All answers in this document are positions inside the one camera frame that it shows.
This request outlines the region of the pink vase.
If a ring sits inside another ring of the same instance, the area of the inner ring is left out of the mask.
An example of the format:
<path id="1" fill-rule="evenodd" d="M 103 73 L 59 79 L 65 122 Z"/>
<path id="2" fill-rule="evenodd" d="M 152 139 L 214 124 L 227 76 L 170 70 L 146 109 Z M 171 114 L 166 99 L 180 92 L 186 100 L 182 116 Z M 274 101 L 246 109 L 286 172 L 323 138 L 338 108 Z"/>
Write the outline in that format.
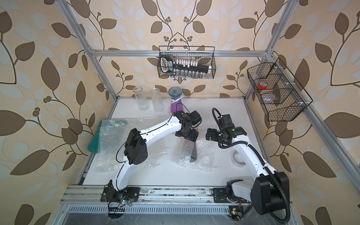
<path id="1" fill-rule="evenodd" d="M 190 142 L 190 160 L 189 162 L 195 162 L 197 160 L 197 144 L 195 142 Z"/>

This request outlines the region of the purple vase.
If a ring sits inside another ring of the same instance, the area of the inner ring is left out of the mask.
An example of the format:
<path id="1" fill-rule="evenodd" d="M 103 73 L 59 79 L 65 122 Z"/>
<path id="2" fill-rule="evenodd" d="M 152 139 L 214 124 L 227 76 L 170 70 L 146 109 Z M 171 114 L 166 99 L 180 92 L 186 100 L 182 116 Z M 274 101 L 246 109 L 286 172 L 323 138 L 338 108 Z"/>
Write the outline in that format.
<path id="1" fill-rule="evenodd" d="M 168 94 L 171 98 L 169 113 L 172 115 L 177 111 L 183 111 L 182 105 L 182 88 L 180 87 L 172 87 L 169 89 Z"/>

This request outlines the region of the clear ribbed glass vase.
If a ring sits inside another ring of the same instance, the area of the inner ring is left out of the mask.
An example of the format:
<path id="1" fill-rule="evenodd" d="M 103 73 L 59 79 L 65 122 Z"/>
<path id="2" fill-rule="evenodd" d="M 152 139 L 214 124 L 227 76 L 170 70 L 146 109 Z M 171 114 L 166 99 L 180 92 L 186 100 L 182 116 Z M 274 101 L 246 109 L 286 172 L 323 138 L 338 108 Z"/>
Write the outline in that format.
<path id="1" fill-rule="evenodd" d="M 162 112 L 165 107 L 163 104 L 163 99 L 161 97 L 161 92 L 158 88 L 151 89 L 151 99 L 152 99 L 154 111 Z"/>

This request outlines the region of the clear bubble wrap sheet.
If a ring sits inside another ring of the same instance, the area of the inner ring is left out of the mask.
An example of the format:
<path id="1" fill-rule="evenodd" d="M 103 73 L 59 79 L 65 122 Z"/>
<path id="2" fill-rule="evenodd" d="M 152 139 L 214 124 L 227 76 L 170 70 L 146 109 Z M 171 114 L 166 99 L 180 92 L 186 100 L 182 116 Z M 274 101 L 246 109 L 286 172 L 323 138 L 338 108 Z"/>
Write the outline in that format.
<path id="1" fill-rule="evenodd" d="M 130 130 L 143 130 L 162 122 L 166 117 L 157 115 L 141 118 L 103 120 L 99 132 L 96 172 L 115 171 L 121 167 Z"/>

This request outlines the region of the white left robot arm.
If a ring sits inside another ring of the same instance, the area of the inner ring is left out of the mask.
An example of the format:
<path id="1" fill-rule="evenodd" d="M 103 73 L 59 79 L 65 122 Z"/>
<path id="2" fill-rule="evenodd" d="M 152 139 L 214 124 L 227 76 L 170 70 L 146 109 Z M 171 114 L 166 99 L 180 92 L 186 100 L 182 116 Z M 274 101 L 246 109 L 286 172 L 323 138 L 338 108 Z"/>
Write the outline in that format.
<path id="1" fill-rule="evenodd" d="M 128 181 L 135 167 L 148 157 L 148 147 L 172 133 L 195 143 L 199 135 L 197 127 L 201 122 L 202 118 L 197 111 L 191 113 L 177 111 L 169 119 L 153 127 L 144 130 L 136 128 L 130 130 L 127 140 L 122 145 L 125 148 L 123 160 L 118 161 L 121 167 L 107 185 L 110 196 L 118 199 L 121 194 L 126 192 Z"/>

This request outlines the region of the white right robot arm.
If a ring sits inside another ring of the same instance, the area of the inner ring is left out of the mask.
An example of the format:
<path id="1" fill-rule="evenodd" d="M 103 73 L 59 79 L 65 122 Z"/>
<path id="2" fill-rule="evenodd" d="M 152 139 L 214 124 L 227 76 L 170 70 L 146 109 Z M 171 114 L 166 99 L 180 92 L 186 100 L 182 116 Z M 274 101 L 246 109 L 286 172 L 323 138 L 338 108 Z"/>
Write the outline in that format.
<path id="1" fill-rule="evenodd" d="M 209 128 L 207 141 L 215 141 L 221 149 L 234 148 L 241 156 L 254 179 L 250 187 L 242 179 L 227 182 L 225 190 L 231 201 L 242 198 L 251 202 L 260 215 L 270 214 L 279 223 L 290 220 L 289 179 L 284 172 L 277 172 L 255 149 L 247 133 L 241 127 L 223 132 Z"/>

